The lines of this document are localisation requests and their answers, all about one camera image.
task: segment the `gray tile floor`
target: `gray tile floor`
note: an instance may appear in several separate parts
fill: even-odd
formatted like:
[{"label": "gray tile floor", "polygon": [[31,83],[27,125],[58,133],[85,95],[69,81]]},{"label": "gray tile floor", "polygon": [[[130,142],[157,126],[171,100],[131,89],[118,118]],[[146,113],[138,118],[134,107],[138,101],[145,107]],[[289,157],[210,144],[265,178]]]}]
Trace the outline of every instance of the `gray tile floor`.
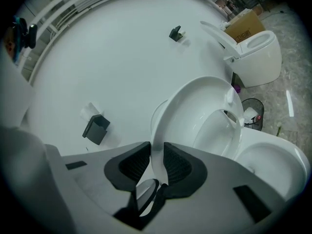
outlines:
[{"label": "gray tile floor", "polygon": [[[265,108],[262,131],[276,135],[281,125],[279,136],[297,145],[312,164],[311,40],[300,18],[285,4],[263,13],[260,19],[278,38],[283,58],[281,75],[269,84],[252,88],[242,86],[239,96],[242,101],[247,98],[262,101]],[[287,90],[294,117],[289,115]]]}]

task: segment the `white railing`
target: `white railing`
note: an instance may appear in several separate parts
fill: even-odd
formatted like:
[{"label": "white railing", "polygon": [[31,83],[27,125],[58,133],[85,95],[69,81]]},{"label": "white railing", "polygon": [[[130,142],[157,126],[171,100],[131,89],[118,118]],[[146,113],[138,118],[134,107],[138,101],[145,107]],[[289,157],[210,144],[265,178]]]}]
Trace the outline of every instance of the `white railing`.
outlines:
[{"label": "white railing", "polygon": [[[61,35],[64,30],[66,30],[73,21],[75,21],[77,18],[81,17],[85,13],[89,12],[91,9],[107,2],[110,0],[69,0],[66,2],[64,5],[62,5],[57,11],[52,13],[50,17],[45,18],[45,16],[59,3],[61,3],[64,0],[53,0],[50,4],[48,4],[44,9],[42,9],[37,16],[29,23],[38,23],[40,20],[44,18],[44,23],[43,25],[38,29],[37,32],[37,41],[40,39],[40,36],[44,32],[46,28],[52,29],[52,33],[50,36],[50,42],[46,46],[46,48],[43,50],[41,53],[40,57],[38,58],[38,61],[35,64],[35,67],[32,71],[32,74],[29,79],[29,83],[32,84],[35,75],[39,69],[40,64],[44,60],[48,50],[51,48],[53,45],[53,42],[57,37]],[[59,16],[64,13],[66,10],[68,10],[71,6],[75,6],[74,9],[71,9],[67,14],[65,14],[56,24],[55,20],[59,18]],[[29,54],[31,53],[31,49],[27,48],[24,53],[22,54],[20,60],[19,60],[19,65],[18,69],[20,71],[23,70],[25,67],[25,63],[27,59],[29,58]]]}]

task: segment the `toilet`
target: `toilet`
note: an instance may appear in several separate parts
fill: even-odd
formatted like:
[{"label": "toilet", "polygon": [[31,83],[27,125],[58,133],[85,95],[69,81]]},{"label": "toilet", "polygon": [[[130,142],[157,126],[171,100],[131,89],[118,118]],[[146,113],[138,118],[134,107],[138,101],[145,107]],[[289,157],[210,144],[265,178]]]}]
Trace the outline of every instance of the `toilet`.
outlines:
[{"label": "toilet", "polygon": [[240,42],[214,25],[201,21],[201,28],[225,48],[224,60],[238,74],[244,86],[254,87],[276,80],[282,68],[282,54],[276,35],[262,31]]},{"label": "toilet", "polygon": [[162,162],[164,142],[232,159],[269,184],[285,200],[298,195],[309,179],[310,164],[297,146],[244,127],[240,98],[222,79],[196,78],[156,110],[153,114],[156,119],[151,119],[151,161],[161,183],[167,183],[168,179]]}]

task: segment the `toilet bowl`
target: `toilet bowl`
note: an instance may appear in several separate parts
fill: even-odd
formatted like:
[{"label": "toilet bowl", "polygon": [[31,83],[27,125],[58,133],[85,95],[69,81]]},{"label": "toilet bowl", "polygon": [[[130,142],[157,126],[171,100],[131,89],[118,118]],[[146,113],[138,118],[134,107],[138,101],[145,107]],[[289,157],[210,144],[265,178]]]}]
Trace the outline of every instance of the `toilet bowl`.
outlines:
[{"label": "toilet bowl", "polygon": [[244,86],[254,87],[276,80],[282,68],[282,54],[276,35],[262,31],[240,42],[214,25],[201,21],[202,29],[225,48],[224,60],[238,74]]},{"label": "toilet bowl", "polygon": [[194,79],[161,105],[154,114],[151,141],[152,167],[161,183],[167,179],[161,147],[173,142],[236,161],[285,200],[304,189],[310,176],[306,156],[286,140],[245,128],[239,96],[226,81]]}]

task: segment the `black mesh trash can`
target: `black mesh trash can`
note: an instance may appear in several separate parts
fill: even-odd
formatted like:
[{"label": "black mesh trash can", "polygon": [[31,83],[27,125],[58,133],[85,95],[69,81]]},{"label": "black mesh trash can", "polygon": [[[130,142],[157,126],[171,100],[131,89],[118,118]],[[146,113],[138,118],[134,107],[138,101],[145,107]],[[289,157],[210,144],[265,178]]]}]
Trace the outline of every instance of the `black mesh trash can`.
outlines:
[{"label": "black mesh trash can", "polygon": [[250,98],[242,101],[244,111],[251,107],[253,108],[258,115],[254,117],[252,123],[245,123],[245,127],[252,128],[258,131],[262,130],[263,125],[263,114],[264,114],[264,106],[261,101],[255,98]]}]

